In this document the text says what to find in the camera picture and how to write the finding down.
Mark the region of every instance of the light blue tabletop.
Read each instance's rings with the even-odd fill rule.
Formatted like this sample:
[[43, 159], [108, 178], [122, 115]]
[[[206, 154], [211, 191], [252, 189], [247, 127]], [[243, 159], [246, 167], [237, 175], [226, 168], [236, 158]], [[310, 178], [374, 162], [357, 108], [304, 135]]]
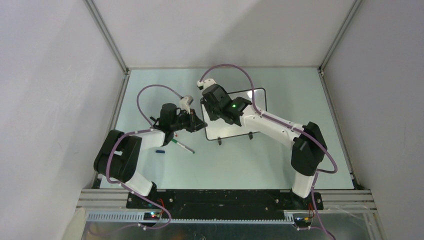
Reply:
[[[342, 151], [327, 99], [316, 68], [270, 67], [245, 68], [255, 88], [266, 90], [268, 112], [299, 124], [309, 121], [319, 125], [328, 151], [335, 159], [336, 174], [319, 175], [317, 189], [353, 189], [351, 176]], [[201, 117], [201, 91], [196, 81], [204, 68], [137, 69], [132, 70], [116, 129], [123, 132], [143, 130], [149, 124], [137, 109], [138, 92], [150, 84], [163, 84], [180, 95], [191, 95], [191, 107]], [[209, 78], [223, 86], [227, 92], [250, 88], [246, 76], [237, 69], [218, 68]], [[159, 117], [162, 104], [178, 105], [176, 95], [165, 88], [152, 87], [140, 96], [140, 107], [150, 117]], [[208, 141], [205, 131], [189, 133], [179, 131], [176, 138], [195, 150], [195, 154], [174, 143], [148, 149], [139, 155], [137, 170], [159, 189], [290, 189], [294, 170], [290, 165], [291, 151], [281, 143], [262, 134], [226, 138], [219, 146]], [[165, 150], [165, 154], [155, 150]], [[325, 157], [319, 168], [333, 169]], [[101, 188], [119, 188], [103, 178]]]

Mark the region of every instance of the gray wall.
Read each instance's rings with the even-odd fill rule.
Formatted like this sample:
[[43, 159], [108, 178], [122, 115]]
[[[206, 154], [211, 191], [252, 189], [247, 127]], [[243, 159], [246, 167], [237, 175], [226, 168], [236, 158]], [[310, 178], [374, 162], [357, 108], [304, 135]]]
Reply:
[[389, 239], [422, 239], [424, 1], [365, 1], [325, 79]]
[[354, 0], [97, 0], [129, 67], [318, 66]]
[[82, 0], [0, 3], [1, 239], [62, 237], [123, 74]]

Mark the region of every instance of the purple cable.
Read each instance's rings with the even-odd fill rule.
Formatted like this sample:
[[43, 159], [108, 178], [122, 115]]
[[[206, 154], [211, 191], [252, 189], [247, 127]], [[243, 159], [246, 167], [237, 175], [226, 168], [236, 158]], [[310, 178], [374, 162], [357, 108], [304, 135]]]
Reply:
[[[214, 69], [216, 69], [216, 68], [220, 68], [220, 67], [232, 67], [232, 68], [236, 68], [236, 69], [238, 69], [238, 70], [240, 70], [241, 72], [243, 72], [244, 73], [244, 75], [246, 75], [246, 77], [247, 77], [247, 79], [249, 80], [249, 82], [250, 82], [250, 86], [251, 86], [251, 91], [252, 91], [252, 105], [253, 105], [253, 108], [255, 109], [255, 111], [257, 112], [257, 113], [260, 113], [261, 111], [258, 109], [258, 107], [256, 106], [256, 102], [255, 102], [255, 87], [254, 87], [254, 84], [253, 84], [253, 81], [252, 81], [252, 78], [250, 77], [250, 75], [243, 69], [243, 68], [241, 68], [241, 67], [239, 67], [239, 66], [237, 66], [237, 65], [234, 65], [234, 64], [229, 64], [229, 63], [224, 63], [224, 64], [219, 64], [219, 65], [215, 65], [215, 66], [213, 66], [213, 67], [211, 67], [211, 68], [209, 68], [202, 76], [201, 76], [201, 78], [200, 78], [200, 80], [199, 80], [199, 82], [202, 82], [203, 81], [203, 79], [206, 77], [206, 75], [210, 72], [210, 71], [212, 71], [212, 70], [214, 70]], [[317, 206], [316, 206], [316, 204], [315, 204], [315, 199], [314, 199], [314, 189], [315, 189], [315, 183], [316, 183], [316, 181], [317, 181], [317, 178], [318, 178], [318, 173], [319, 172], [322, 172], [322, 173], [327, 173], [327, 174], [335, 174], [335, 173], [337, 173], [337, 171], [338, 171], [338, 167], [337, 167], [337, 164], [336, 164], [336, 161], [333, 159], [333, 157], [330, 155], [330, 153], [327, 151], [327, 149], [320, 143], [320, 142], [318, 142], [314, 137], [312, 137], [311, 135], [309, 135], [308, 133], [306, 133], [306, 132], [304, 132], [303, 130], [301, 130], [301, 129], [299, 129], [299, 128], [297, 128], [297, 127], [293, 127], [292, 125], [290, 125], [290, 124], [288, 124], [288, 123], [285, 123], [285, 122], [283, 122], [283, 121], [280, 121], [280, 120], [278, 120], [278, 119], [276, 119], [276, 118], [274, 118], [274, 117], [272, 117], [272, 116], [269, 116], [269, 115], [266, 115], [266, 114], [262, 114], [262, 116], [263, 117], [265, 117], [265, 118], [267, 118], [267, 119], [269, 119], [269, 120], [271, 120], [271, 121], [273, 121], [273, 122], [275, 122], [275, 123], [278, 123], [278, 124], [280, 124], [280, 125], [283, 125], [284, 127], [286, 127], [286, 128], [288, 128], [288, 129], [293, 129], [294, 131], [296, 131], [296, 132], [298, 132], [298, 133], [300, 133], [300, 134], [303, 134], [304, 136], [306, 136], [307, 138], [309, 138], [312, 142], [314, 142], [323, 152], [324, 152], [324, 154], [330, 159], [330, 161], [331, 161], [331, 164], [333, 165], [333, 167], [334, 167], [334, 170], [325, 170], [325, 169], [317, 169], [316, 170], [316, 174], [315, 174], [315, 177], [314, 177], [314, 179], [313, 179], [313, 182], [312, 182], [312, 187], [311, 187], [311, 189], [310, 189], [310, 192], [311, 192], [311, 195], [312, 195], [312, 203], [313, 203], [313, 208], [315, 209], [315, 213], [316, 213], [316, 215], [317, 215], [317, 217], [318, 217], [318, 220], [319, 220], [319, 223], [321, 224], [321, 227], [322, 227], [322, 231], [324, 231], [324, 233], [325, 234], [327, 234], [327, 236], [330, 236], [330, 237], [332, 237], [334, 240], [336, 239], [329, 231], [327, 231], [326, 230], [326, 228], [324, 227], [324, 224], [323, 224], [323, 222], [321, 221], [321, 218], [320, 218], [320, 216], [319, 216], [319, 214], [318, 214], [318, 210], [317, 210]]]
[[[324, 233], [326, 233], [322, 228], [317, 227], [317, 226], [311, 226], [311, 227], [298, 227], [296, 224], [294, 225], [294, 227], [297, 229], [299, 228], [299, 230], [311, 230], [311, 229], [318, 229], [323, 231]], [[329, 231], [327, 231], [327, 233], [332, 237], [332, 239], [336, 240], [336, 237]]]
[[315, 183], [317, 182], [317, 179], [318, 179], [318, 174], [319, 172], [317, 172], [315, 174], [315, 177], [313, 177], [312, 187], [310, 188], [310, 195], [312, 196], [312, 204], [313, 204], [313, 208], [315, 209], [315, 216], [318, 218], [319, 224], [321, 225], [321, 228], [317, 227], [317, 229], [322, 230], [327, 236], [331, 237], [333, 240], [336, 240], [336, 237], [324, 227], [320, 214], [317, 211], [317, 205], [315, 204], [314, 190], [315, 190]]
[[[246, 75], [247, 79], [250, 82], [250, 87], [251, 87], [251, 91], [252, 91], [252, 105], [253, 105], [253, 108], [254, 108], [254, 110], [257, 113], [260, 113], [261, 111], [259, 111], [258, 107], [256, 106], [256, 102], [255, 102], [255, 87], [254, 87], [252, 78], [251, 78], [251, 76], [243, 68], [241, 68], [241, 67], [239, 67], [237, 65], [234, 65], [234, 64], [229, 64], [229, 63], [215, 65], [215, 66], [209, 68], [206, 72], [204, 72], [204, 74], [201, 76], [199, 82], [202, 82], [203, 79], [206, 77], [206, 75], [210, 71], [212, 71], [214, 69], [217, 69], [217, 68], [220, 68], [220, 67], [232, 67], [232, 68], [236, 68], [236, 69], [242, 71], [244, 73], [244, 75]], [[288, 128], [288, 129], [292, 129], [293, 128], [294, 131], [296, 131], [296, 132], [298, 132], [300, 134], [305, 135], [307, 138], [309, 138], [310, 140], [312, 140], [312, 142], [314, 142], [324, 152], [325, 155], [327, 155], [327, 157], [330, 159], [330, 161], [331, 161], [331, 163], [332, 163], [332, 165], [334, 167], [334, 170], [333, 171], [329, 171], [329, 170], [324, 170], [324, 169], [317, 169], [316, 170], [317, 172], [323, 172], [323, 173], [327, 173], [327, 174], [335, 174], [335, 173], [337, 173], [338, 168], [337, 168], [336, 161], [334, 161], [333, 157], [330, 155], [330, 153], [327, 151], [327, 149], [320, 142], [318, 142], [314, 137], [312, 137], [308, 133], [304, 132], [303, 130], [300, 130], [297, 127], [293, 127], [292, 125], [290, 125], [288, 123], [285, 123], [283, 121], [280, 121], [280, 120], [278, 120], [278, 119], [276, 119], [276, 118], [274, 118], [272, 116], [269, 116], [269, 115], [266, 115], [266, 114], [262, 114], [262, 116], [265, 117], [265, 118], [267, 118], [267, 119], [269, 119], [269, 120], [271, 120], [271, 121], [274, 121], [274, 122], [276, 122], [276, 123], [278, 123], [280, 125], [283, 125], [284, 127]]]
[[157, 227], [155, 227], [155, 226], [146, 226], [146, 225], [143, 225], [141, 223], [132, 223], [132, 224], [128, 224], [128, 225], [122, 226], [122, 227], [120, 227], [120, 228], [118, 228], [116, 230], [113, 230], [111, 232], [108, 232], [108, 233], [100, 233], [99, 234], [99, 233], [92, 233], [92, 232], [89, 231], [91, 234], [93, 234], [95, 236], [99, 236], [99, 237], [104, 237], [104, 236], [112, 235], [114, 233], [117, 233], [117, 232], [121, 231], [122, 229], [126, 229], [126, 228], [129, 228], [129, 227], [139, 226], [139, 227], [143, 227], [143, 229], [161, 229], [161, 228], [164, 228], [168, 224], [171, 223], [171, 221], [172, 221], [171, 213], [165, 207], [163, 207], [162, 205], [157, 204], [156, 202], [151, 201], [150, 199], [146, 198], [145, 196], [142, 196], [140, 193], [134, 191], [133, 189], [131, 189], [129, 186], [125, 185], [124, 183], [121, 183], [120, 181], [112, 181], [111, 178], [110, 178], [110, 170], [111, 170], [112, 158], [113, 158], [114, 153], [117, 150], [119, 144], [121, 143], [121, 141], [125, 137], [127, 137], [128, 135], [148, 133], [150, 131], [151, 131], [151, 129], [145, 129], [145, 130], [139, 130], [139, 131], [130, 131], [130, 132], [127, 132], [127, 133], [123, 134], [120, 138], [118, 138], [118, 140], [116, 141], [115, 145], [113, 145], [113, 148], [110, 151], [110, 155], [109, 155], [109, 158], [107, 160], [107, 165], [106, 165], [106, 180], [110, 184], [120, 184], [124, 189], [126, 189], [129, 192], [135, 194], [137, 197], [139, 197], [139, 198], [143, 199], [144, 201], [146, 201], [146, 202], [148, 202], [148, 203], [150, 203], [150, 204], [152, 204], [152, 205], [154, 205], [154, 206], [162, 209], [166, 214], [168, 214], [168, 221], [164, 225], [157, 226]]
[[170, 88], [169, 86], [162, 85], [162, 84], [152, 84], [152, 85], [148, 85], [148, 86], [143, 87], [143, 89], [141, 89], [138, 92], [138, 95], [137, 95], [137, 108], [140, 111], [140, 113], [143, 116], [143, 118], [146, 119], [146, 121], [148, 122], [148, 124], [150, 124], [150, 126], [153, 127], [153, 124], [150, 122], [150, 120], [148, 119], [148, 117], [143, 113], [142, 109], [140, 108], [140, 103], [139, 103], [140, 94], [142, 94], [142, 92], [144, 90], [146, 90], [148, 88], [151, 88], [151, 87], [166, 88], [166, 89], [170, 90], [171, 92], [173, 92], [175, 95], [177, 95], [180, 99], [182, 99], [183, 97], [180, 94], [178, 94], [178, 92], [176, 92], [174, 89]]

